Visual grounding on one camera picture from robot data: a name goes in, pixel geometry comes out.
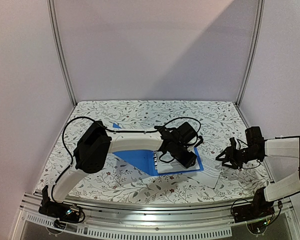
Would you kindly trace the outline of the blue ring binder folder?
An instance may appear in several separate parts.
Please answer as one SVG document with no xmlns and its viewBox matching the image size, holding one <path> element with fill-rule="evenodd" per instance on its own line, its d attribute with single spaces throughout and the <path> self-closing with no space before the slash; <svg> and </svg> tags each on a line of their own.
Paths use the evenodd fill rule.
<svg viewBox="0 0 300 240">
<path fill-rule="evenodd" d="M 199 133 L 188 122 L 179 127 L 168 128 L 165 124 L 149 129 L 111 129 L 108 131 L 111 137 L 108 153 L 113 153 L 125 162 L 150 176 L 160 176 L 157 172 L 156 152 L 161 152 L 161 158 L 169 153 L 174 158 L 174 153 L 180 149 L 187 149 L 193 143 Z M 192 151 L 199 156 L 197 148 Z"/>
</svg>

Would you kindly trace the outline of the printed text paper sheet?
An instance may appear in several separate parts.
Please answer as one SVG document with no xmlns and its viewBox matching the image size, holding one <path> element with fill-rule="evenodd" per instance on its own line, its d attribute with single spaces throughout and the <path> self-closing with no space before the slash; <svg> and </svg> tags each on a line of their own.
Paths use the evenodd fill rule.
<svg viewBox="0 0 300 240">
<path fill-rule="evenodd" d="M 155 154 L 157 161 L 156 170 L 159 174 L 187 173 L 204 170 L 201 159 L 198 155 L 194 165 L 190 166 L 189 168 L 185 168 L 177 160 L 174 159 L 173 161 L 171 161 L 172 156 L 169 153 L 163 155 L 161 158 L 160 156 L 163 154 L 162 152 L 156 151 Z"/>
</svg>

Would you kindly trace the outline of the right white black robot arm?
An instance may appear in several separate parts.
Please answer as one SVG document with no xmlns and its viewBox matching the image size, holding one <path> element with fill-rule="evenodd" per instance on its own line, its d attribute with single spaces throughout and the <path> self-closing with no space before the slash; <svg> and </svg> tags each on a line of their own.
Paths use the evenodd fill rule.
<svg viewBox="0 0 300 240">
<path fill-rule="evenodd" d="M 264 139 L 261 129 L 252 126 L 245 130 L 247 147 L 238 149 L 237 140 L 230 139 L 226 147 L 216 158 L 223 167 L 241 170 L 244 164 L 266 157 L 298 159 L 298 170 L 278 182 L 258 189 L 249 206 L 248 213 L 252 218 L 259 218 L 273 202 L 300 193 L 300 135 Z"/>
</svg>

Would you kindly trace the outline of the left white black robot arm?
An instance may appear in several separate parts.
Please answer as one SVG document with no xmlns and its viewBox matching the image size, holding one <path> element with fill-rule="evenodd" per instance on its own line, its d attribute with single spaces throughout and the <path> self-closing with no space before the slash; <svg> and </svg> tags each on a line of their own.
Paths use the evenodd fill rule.
<svg viewBox="0 0 300 240">
<path fill-rule="evenodd" d="M 156 125 L 148 129 L 127 130 L 107 128 L 102 121 L 94 121 L 81 136 L 70 162 L 56 180 L 42 190 L 45 209 L 53 216 L 64 213 L 62 202 L 68 193 L 85 177 L 104 168 L 107 156 L 122 151 L 157 151 L 169 153 L 173 160 L 189 168 L 197 156 L 194 148 L 203 142 L 203 137 L 188 122 L 178 127 Z"/>
</svg>

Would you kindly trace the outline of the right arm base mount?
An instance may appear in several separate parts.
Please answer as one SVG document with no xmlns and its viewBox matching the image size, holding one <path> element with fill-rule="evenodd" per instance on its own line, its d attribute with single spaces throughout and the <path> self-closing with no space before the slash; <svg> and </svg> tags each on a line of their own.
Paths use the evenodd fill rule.
<svg viewBox="0 0 300 240">
<path fill-rule="evenodd" d="M 267 228 L 278 219 L 283 208 L 282 201 L 278 200 L 279 212 L 275 214 L 274 201 L 266 201 L 264 189 L 265 187 L 258 189 L 252 201 L 239 198 L 230 207 L 234 222 L 246 222 L 248 231 L 255 236 L 263 235 Z"/>
</svg>

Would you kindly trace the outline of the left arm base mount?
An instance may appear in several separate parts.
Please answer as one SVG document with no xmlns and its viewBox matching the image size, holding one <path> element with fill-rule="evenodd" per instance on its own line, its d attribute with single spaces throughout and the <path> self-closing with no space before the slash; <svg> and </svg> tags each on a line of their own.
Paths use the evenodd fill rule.
<svg viewBox="0 0 300 240">
<path fill-rule="evenodd" d="M 54 225 L 80 224 L 85 221 L 86 215 L 83 208 L 74 204 L 59 203 L 49 196 L 49 186 L 46 185 L 42 190 L 42 200 L 38 212 L 42 215 L 55 218 Z"/>
</svg>

